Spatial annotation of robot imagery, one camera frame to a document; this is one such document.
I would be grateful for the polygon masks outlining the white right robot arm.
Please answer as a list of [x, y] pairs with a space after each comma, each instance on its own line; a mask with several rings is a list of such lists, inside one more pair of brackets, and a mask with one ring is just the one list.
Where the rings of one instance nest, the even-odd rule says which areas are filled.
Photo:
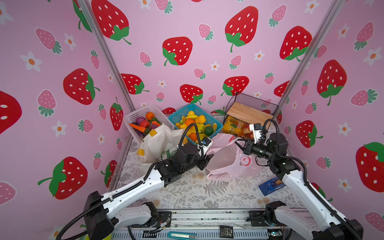
[[275, 201], [265, 207], [261, 216], [269, 225], [285, 225], [301, 235], [306, 240], [361, 240], [363, 226], [357, 220], [349, 220], [323, 197], [308, 181], [308, 171], [305, 164], [287, 156], [288, 142], [283, 140], [279, 129], [267, 140], [267, 126], [251, 124], [253, 140], [236, 140], [236, 145], [245, 155], [255, 155], [256, 158], [267, 160], [266, 166], [271, 172], [290, 188], [306, 209], [312, 215], [314, 223], [308, 219], [296, 216], [285, 203]]

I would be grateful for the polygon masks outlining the white canvas tote bag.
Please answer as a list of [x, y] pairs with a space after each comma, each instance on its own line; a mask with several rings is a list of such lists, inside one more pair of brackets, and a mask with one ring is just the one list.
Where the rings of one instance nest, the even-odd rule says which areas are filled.
[[161, 153], [179, 144], [183, 130], [171, 130], [161, 125], [151, 130], [142, 140], [137, 155], [140, 163], [151, 164], [161, 158]]

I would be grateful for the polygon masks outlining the green snack packet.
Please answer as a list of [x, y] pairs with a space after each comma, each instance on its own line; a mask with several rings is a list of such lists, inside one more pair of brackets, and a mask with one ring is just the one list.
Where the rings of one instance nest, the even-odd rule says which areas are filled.
[[177, 150], [178, 150], [178, 147], [177, 146], [173, 146], [170, 149], [162, 152], [161, 153], [161, 160], [164, 161], [164, 160], [167, 160], [167, 159], [171, 159], [176, 154]]

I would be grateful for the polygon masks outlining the pink plastic grocery bag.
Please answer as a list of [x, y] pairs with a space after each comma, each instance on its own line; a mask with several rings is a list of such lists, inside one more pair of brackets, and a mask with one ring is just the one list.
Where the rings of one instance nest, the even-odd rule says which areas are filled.
[[225, 181], [237, 177], [254, 177], [262, 167], [256, 164], [254, 156], [248, 156], [235, 144], [238, 138], [230, 134], [217, 134], [207, 154], [214, 156], [207, 165], [207, 179]]

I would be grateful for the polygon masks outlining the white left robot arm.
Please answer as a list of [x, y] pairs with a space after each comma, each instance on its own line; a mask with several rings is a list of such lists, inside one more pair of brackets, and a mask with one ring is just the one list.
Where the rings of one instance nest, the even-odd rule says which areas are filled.
[[61, 240], [65, 232], [81, 219], [85, 221], [86, 231], [72, 236], [73, 240], [85, 235], [90, 240], [106, 238], [122, 223], [118, 216], [127, 206], [179, 180], [185, 172], [194, 167], [203, 170], [213, 157], [207, 153], [212, 144], [208, 137], [204, 137], [196, 146], [186, 143], [179, 147], [171, 158], [151, 164], [147, 173], [132, 183], [103, 195], [97, 191], [93, 192], [88, 196], [85, 210], [65, 225], [56, 238]]

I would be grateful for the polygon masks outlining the green toy lime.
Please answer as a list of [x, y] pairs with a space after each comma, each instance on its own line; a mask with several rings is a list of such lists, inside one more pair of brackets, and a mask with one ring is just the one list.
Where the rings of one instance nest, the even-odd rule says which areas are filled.
[[214, 130], [213, 127], [211, 127], [211, 126], [206, 126], [206, 127], [204, 128], [204, 134], [205, 134], [206, 136], [211, 136], [214, 132], [215, 132], [215, 130]]

